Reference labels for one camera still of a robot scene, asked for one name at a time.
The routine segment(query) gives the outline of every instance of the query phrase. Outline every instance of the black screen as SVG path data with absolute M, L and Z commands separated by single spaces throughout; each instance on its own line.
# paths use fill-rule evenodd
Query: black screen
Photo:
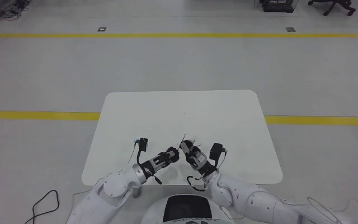
M 208 200 L 198 195 L 171 196 L 167 201 L 163 222 L 179 218 L 212 218 Z

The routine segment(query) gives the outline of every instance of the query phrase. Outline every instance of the white tabletop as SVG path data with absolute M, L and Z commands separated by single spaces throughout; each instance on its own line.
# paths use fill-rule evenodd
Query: white tabletop
M 134 141 L 149 139 L 141 162 L 178 147 L 184 134 L 209 157 L 215 142 L 228 150 L 220 171 L 256 184 L 276 184 L 282 171 L 257 95 L 251 90 L 114 92 L 106 97 L 97 124 L 82 181 L 93 185 L 128 163 Z M 186 185 L 186 177 L 199 177 L 183 152 L 175 164 L 159 170 L 163 185 Z M 146 185 L 157 185 L 149 179 Z

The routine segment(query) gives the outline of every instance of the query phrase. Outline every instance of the yellow stripe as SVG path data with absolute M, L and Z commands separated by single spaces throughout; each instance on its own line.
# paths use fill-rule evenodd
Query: yellow stripe
M 358 38 L 358 34 L 297 34 L 297 33 L 0 34 L 0 38 Z
M 88 112 L 0 111 L 0 119 L 98 120 L 100 114 Z
M 53 111 L 0 111 L 0 119 L 98 120 L 101 113 Z M 267 124 L 358 125 L 353 116 L 265 116 Z
M 267 124 L 299 125 L 358 125 L 358 117 L 351 116 L 265 116 Z

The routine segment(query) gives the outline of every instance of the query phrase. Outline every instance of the gray floor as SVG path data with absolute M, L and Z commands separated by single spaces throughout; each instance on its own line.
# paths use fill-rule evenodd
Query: gray floor
M 40 0 L 19 20 L 0 20 L 0 32 L 358 32 L 358 13 L 347 17 L 338 6 L 323 17 L 327 8 L 301 1 L 279 14 L 244 0 Z M 99 112 L 115 91 L 251 89 L 265 115 L 358 116 L 357 50 L 357 39 L 0 39 L 0 110 Z M 61 206 L 36 223 L 64 223 L 71 195 L 88 189 L 81 175 L 95 129 L 91 121 L 0 120 L 0 224 L 24 223 L 50 189 Z M 267 190 L 333 208 L 358 198 L 358 127 L 269 131 L 284 178 Z M 176 193 L 193 191 L 145 187 L 113 223 L 139 223 L 149 205 Z
M 1 224 L 23 223 L 50 189 L 59 192 L 61 206 L 37 224 L 64 223 L 71 195 L 88 189 L 81 175 L 95 128 L 96 122 L 0 120 Z M 297 203 L 313 196 L 335 209 L 349 197 L 358 198 L 358 127 L 269 125 L 269 131 L 284 178 L 264 188 Z M 113 223 L 139 223 L 153 202 L 177 193 L 194 191 L 188 186 L 144 187 L 142 197 L 131 199 Z M 54 199 L 38 211 L 55 206 Z M 347 212 L 354 217 L 356 209 L 353 202 Z

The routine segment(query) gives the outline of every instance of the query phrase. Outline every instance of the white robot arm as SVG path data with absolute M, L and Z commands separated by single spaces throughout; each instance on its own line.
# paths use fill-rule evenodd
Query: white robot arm
M 215 143 L 210 150 L 210 159 L 215 161 L 214 166 L 205 154 L 194 146 L 193 141 L 182 141 L 180 148 L 186 156 L 186 161 L 201 174 L 204 189 L 210 189 L 212 200 L 222 207 L 232 206 L 235 212 L 251 220 L 273 224 L 353 223 L 342 213 L 334 213 L 312 205 L 292 204 L 273 196 L 256 184 L 222 175 L 217 164 L 220 154 L 224 152 L 226 155 L 227 150 L 221 144 Z
M 179 152 L 170 147 L 166 152 L 161 152 L 150 160 L 139 163 L 141 152 L 147 150 L 146 138 L 137 140 L 139 153 L 137 164 L 128 167 L 122 172 L 110 173 L 99 180 L 89 193 L 80 201 L 69 216 L 67 224 L 108 224 L 116 216 L 127 199 L 132 195 L 134 189 L 139 189 L 147 179 L 154 177 L 161 184 L 161 181 L 154 174 L 179 160 Z M 116 206 L 106 202 L 100 193 L 104 192 L 104 197 L 116 198 L 119 203 Z

